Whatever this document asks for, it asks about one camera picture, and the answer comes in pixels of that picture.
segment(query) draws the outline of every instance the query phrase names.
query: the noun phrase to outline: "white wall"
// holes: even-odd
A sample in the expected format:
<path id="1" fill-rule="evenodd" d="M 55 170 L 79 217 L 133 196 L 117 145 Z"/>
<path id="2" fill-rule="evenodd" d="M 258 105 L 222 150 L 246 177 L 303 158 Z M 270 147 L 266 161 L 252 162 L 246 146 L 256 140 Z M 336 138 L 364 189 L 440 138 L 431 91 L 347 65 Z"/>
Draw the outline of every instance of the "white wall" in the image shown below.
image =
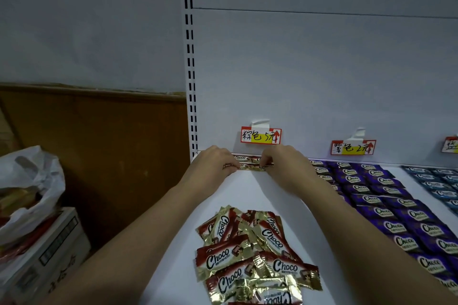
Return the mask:
<path id="1" fill-rule="evenodd" d="M 0 0 L 0 81 L 184 91 L 180 0 Z"/>

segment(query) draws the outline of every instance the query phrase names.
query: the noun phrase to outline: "brown wall panel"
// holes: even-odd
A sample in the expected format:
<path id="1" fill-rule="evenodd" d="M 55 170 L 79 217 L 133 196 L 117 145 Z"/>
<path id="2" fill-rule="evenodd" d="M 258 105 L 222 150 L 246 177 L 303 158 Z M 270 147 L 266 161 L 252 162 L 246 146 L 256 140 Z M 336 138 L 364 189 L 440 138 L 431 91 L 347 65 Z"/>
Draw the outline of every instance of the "brown wall panel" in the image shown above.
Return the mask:
<path id="1" fill-rule="evenodd" d="M 189 165 L 185 99 L 0 90 L 23 146 L 41 145 L 64 168 L 75 206 L 100 247 L 180 180 Z"/>

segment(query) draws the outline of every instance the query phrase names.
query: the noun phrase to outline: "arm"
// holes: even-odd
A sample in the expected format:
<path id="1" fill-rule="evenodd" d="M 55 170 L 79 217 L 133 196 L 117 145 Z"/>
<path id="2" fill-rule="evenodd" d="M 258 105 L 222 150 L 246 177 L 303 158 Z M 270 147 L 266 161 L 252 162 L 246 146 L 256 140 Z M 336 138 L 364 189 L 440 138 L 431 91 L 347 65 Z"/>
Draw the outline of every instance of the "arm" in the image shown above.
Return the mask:
<path id="1" fill-rule="evenodd" d="M 240 164 L 212 146 L 191 163 L 180 183 L 85 262 L 43 303 L 136 304 L 170 242 L 198 204 Z"/>
<path id="2" fill-rule="evenodd" d="M 261 166 L 311 210 L 353 291 L 363 304 L 456 304 L 457 298 L 346 204 L 292 146 L 264 151 Z"/>

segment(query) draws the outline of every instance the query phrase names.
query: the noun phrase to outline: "person's right hand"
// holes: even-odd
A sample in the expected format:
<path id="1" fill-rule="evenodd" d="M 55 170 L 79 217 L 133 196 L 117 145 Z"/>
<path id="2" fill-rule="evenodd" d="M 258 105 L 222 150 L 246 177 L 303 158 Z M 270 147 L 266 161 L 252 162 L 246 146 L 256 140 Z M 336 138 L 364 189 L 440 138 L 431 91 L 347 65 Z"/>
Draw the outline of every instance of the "person's right hand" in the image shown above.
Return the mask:
<path id="1" fill-rule="evenodd" d="M 325 183 L 318 177 L 308 158 L 293 146 L 274 145 L 266 148 L 262 152 L 260 166 L 271 162 L 274 166 L 267 167 L 267 173 L 280 187 L 293 194 L 299 195 L 304 189 Z"/>

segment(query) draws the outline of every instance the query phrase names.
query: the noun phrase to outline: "person's left hand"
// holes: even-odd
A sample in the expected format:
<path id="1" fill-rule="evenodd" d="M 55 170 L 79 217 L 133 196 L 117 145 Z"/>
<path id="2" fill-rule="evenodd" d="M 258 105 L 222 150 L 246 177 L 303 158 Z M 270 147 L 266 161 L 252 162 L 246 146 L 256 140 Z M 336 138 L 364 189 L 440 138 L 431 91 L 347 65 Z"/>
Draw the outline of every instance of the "person's left hand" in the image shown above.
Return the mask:
<path id="1" fill-rule="evenodd" d="M 240 163 L 229 150 L 211 146 L 198 154 L 177 186 L 192 193 L 193 198 L 201 203 L 237 168 L 240 168 Z"/>

